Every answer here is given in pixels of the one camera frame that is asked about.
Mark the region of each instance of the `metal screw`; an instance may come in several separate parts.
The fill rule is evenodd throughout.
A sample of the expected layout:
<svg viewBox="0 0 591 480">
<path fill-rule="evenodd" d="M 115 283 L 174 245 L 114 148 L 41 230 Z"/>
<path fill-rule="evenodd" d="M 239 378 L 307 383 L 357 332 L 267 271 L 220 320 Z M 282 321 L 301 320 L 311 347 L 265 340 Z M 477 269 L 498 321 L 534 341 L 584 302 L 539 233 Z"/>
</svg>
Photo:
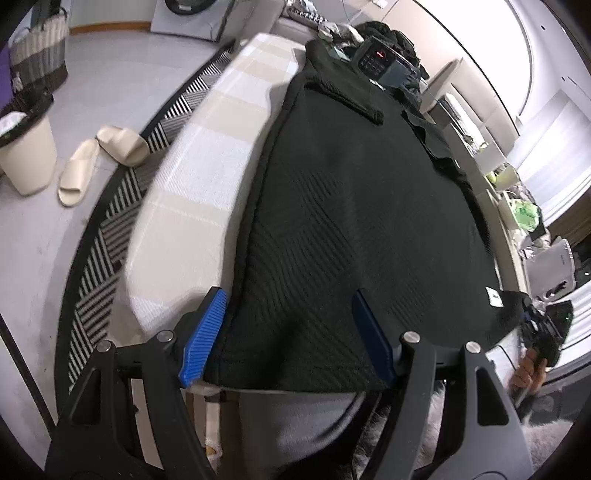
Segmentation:
<svg viewBox="0 0 591 480">
<path fill-rule="evenodd" d="M 408 343 L 419 343 L 421 340 L 421 336 L 412 330 L 405 332 L 402 338 L 404 338 L 404 341 Z"/>
<path fill-rule="evenodd" d="M 100 353 L 108 352 L 111 349 L 111 342 L 108 340 L 103 340 L 102 342 L 99 342 L 99 344 L 96 346 L 96 349 Z"/>
<path fill-rule="evenodd" d="M 480 353 L 480 345 L 476 342 L 468 342 L 466 344 L 466 350 L 470 353 Z"/>
<path fill-rule="evenodd" d="M 158 332 L 156 338 L 159 342 L 166 343 L 174 338 L 174 333 L 170 330 L 162 330 L 162 332 Z"/>
</svg>

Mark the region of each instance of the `garment tag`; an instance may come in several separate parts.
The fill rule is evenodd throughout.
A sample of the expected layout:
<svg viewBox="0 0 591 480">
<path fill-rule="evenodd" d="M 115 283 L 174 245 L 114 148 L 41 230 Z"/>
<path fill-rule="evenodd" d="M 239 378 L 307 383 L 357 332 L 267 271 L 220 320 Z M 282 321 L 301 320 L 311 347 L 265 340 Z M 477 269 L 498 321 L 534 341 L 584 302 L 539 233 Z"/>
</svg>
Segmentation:
<svg viewBox="0 0 591 480">
<path fill-rule="evenodd" d="M 503 308 L 503 300 L 499 292 L 490 287 L 486 288 L 486 292 L 488 293 L 488 301 L 493 307 Z"/>
</svg>

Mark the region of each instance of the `purple cloth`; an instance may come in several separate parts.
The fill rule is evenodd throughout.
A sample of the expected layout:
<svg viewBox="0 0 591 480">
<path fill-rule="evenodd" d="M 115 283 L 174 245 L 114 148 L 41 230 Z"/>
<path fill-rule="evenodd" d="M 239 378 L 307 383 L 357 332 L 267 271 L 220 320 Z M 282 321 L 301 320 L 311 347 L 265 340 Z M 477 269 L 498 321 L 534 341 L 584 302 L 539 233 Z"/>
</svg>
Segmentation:
<svg viewBox="0 0 591 480">
<path fill-rule="evenodd" d="M 8 46 L 0 51 L 0 109 L 12 100 Z"/>
</svg>

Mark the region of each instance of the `human hand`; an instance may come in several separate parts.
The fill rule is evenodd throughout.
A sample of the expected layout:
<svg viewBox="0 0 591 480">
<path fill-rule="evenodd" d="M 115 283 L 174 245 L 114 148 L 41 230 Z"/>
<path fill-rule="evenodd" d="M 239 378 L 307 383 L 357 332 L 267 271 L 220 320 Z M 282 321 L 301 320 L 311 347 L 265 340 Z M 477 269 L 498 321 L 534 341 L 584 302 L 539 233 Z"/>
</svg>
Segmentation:
<svg viewBox="0 0 591 480">
<path fill-rule="evenodd" d="M 535 360 L 538 358 L 538 352 L 534 348 L 528 348 L 525 356 L 519 362 L 519 367 L 511 378 L 511 389 L 530 388 L 530 395 L 536 395 L 540 391 L 542 384 L 546 380 L 547 359 L 542 359 L 538 369 L 534 369 Z"/>
</svg>

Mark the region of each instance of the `washing machine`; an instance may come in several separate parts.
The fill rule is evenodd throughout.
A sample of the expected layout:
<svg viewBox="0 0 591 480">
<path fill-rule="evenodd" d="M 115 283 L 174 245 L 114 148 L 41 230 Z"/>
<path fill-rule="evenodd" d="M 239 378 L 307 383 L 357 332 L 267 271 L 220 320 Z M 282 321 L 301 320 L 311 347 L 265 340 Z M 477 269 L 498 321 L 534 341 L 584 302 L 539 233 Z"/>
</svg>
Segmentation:
<svg viewBox="0 0 591 480">
<path fill-rule="evenodd" d="M 235 0 L 158 0 L 150 31 L 218 41 Z"/>
</svg>

